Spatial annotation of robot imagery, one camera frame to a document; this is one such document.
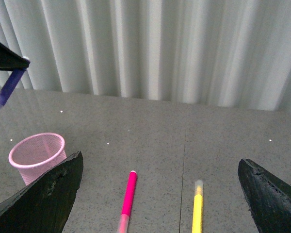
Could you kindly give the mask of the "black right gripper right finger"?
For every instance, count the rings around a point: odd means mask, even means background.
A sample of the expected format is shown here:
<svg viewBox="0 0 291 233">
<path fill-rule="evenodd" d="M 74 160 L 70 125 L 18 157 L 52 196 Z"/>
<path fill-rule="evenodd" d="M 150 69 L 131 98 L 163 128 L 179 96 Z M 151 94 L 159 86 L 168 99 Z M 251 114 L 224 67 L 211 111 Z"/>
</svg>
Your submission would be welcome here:
<svg viewBox="0 0 291 233">
<path fill-rule="evenodd" d="M 291 186 L 250 159 L 241 159 L 238 177 L 260 233 L 291 233 Z"/>
</svg>

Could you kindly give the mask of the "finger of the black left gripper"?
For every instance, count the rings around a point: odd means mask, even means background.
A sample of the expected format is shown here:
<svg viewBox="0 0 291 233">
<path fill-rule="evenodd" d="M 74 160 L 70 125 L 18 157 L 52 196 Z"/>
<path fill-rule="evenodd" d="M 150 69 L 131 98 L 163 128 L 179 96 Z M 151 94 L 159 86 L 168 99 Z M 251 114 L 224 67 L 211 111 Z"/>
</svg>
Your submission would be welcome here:
<svg viewBox="0 0 291 233">
<path fill-rule="evenodd" d="M 13 71 L 14 69 L 26 69 L 30 61 L 17 55 L 0 42 L 0 70 Z"/>
</svg>

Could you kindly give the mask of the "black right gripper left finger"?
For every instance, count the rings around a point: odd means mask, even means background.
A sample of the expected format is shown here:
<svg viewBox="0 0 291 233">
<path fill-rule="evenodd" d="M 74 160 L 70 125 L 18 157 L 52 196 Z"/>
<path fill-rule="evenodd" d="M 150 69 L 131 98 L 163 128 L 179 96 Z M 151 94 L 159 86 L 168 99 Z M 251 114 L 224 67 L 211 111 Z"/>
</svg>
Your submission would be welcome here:
<svg viewBox="0 0 291 233">
<path fill-rule="evenodd" d="M 0 233 L 61 233 L 83 173 L 80 151 L 0 203 Z"/>
</svg>

